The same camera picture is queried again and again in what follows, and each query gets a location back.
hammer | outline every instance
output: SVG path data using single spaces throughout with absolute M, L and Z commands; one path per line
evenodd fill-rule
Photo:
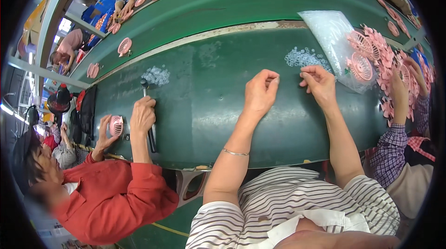
M 147 96 L 147 89 L 148 89 L 148 82 L 146 79 L 141 79 L 141 85 L 142 85 L 142 91 L 144 94 L 144 97 Z M 150 144 L 150 151 L 152 153 L 157 152 L 157 146 L 155 145 L 155 136 L 153 135 L 153 126 L 148 131 L 148 142 Z

clear plastic bag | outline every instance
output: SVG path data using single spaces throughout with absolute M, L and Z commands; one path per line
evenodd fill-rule
M 348 88 L 363 94 L 376 83 L 376 70 L 370 63 L 371 78 L 358 80 L 350 72 L 347 59 L 351 60 L 356 50 L 347 39 L 354 29 L 340 11 L 303 11 L 298 13 L 308 25 L 327 56 L 337 80 Z

red shirt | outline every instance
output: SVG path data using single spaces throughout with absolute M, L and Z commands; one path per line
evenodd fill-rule
M 178 206 L 178 195 L 167 187 L 161 167 L 124 160 L 85 162 L 63 171 L 64 182 L 77 182 L 66 213 L 56 208 L 59 222 L 90 245 L 115 243 L 137 228 L 164 219 Z
M 56 143 L 56 141 L 54 140 L 54 136 L 51 135 L 49 137 L 46 137 L 45 140 L 43 140 L 43 143 L 46 144 L 47 146 L 49 146 L 49 148 L 51 148 L 51 152 L 53 152 L 53 150 L 58 147 L 58 143 Z

silver bangle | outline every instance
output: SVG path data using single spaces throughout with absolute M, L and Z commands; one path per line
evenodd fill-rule
M 228 152 L 229 154 L 232 154 L 232 155 L 237 155 L 237 156 L 246 156 L 249 154 L 249 153 L 235 153 L 235 152 L 227 150 L 226 148 L 223 148 L 223 151 Z

black bag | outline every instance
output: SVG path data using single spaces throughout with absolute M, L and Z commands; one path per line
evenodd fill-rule
M 75 144 L 80 144 L 82 141 L 82 129 L 81 123 L 79 121 L 79 113 L 76 109 L 71 111 L 70 122 L 73 127 L 73 141 L 75 142 Z
M 79 121 L 82 132 L 86 134 L 85 146 L 90 146 L 94 140 L 93 132 L 95 128 L 95 105 L 96 90 L 98 86 L 93 85 L 85 91 L 82 99 L 81 110 L 79 111 Z

